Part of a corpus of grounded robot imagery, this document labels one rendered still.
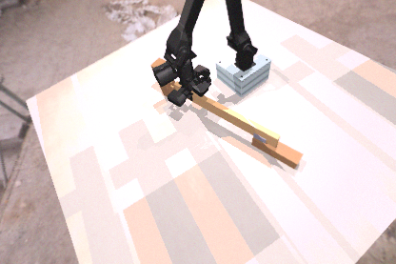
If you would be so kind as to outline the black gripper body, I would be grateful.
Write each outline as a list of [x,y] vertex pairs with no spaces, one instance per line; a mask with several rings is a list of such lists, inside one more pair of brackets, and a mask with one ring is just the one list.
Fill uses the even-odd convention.
[[210,70],[202,65],[197,65],[193,69],[193,73],[189,76],[183,77],[177,74],[177,77],[179,77],[180,81],[178,82],[182,87],[177,91],[173,90],[169,95],[168,95],[168,101],[173,103],[174,105],[181,107],[187,100],[187,97],[190,95],[190,91],[188,91],[187,85],[190,80],[194,78],[195,74],[198,74],[199,76],[206,76],[210,75]]

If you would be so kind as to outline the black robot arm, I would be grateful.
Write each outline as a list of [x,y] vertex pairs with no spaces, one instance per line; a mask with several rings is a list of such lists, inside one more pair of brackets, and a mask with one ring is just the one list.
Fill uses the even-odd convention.
[[[164,58],[167,62],[153,68],[153,75],[161,87],[175,80],[177,74],[186,77],[193,73],[192,59],[197,55],[191,50],[192,34],[205,0],[186,0],[177,27],[170,33]],[[226,37],[230,48],[236,51],[234,65],[241,71],[256,65],[253,57],[258,49],[252,46],[250,37],[245,30],[241,0],[225,0],[230,34]],[[171,56],[173,55],[175,59]],[[202,97],[211,86],[209,75],[201,77],[196,73],[187,82],[188,91],[194,91]]]

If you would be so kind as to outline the long tan wooden bar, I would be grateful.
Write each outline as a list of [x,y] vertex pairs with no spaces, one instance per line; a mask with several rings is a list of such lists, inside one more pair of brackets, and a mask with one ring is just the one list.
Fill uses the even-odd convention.
[[227,122],[233,124],[245,132],[250,133],[251,135],[254,133],[260,135],[266,139],[266,143],[274,148],[278,144],[280,134],[261,126],[260,124],[244,117],[240,113],[235,112],[206,96],[200,97],[194,91],[191,92],[193,93],[193,101],[190,100],[191,102],[199,105],[209,112],[216,114],[217,116],[225,119]]

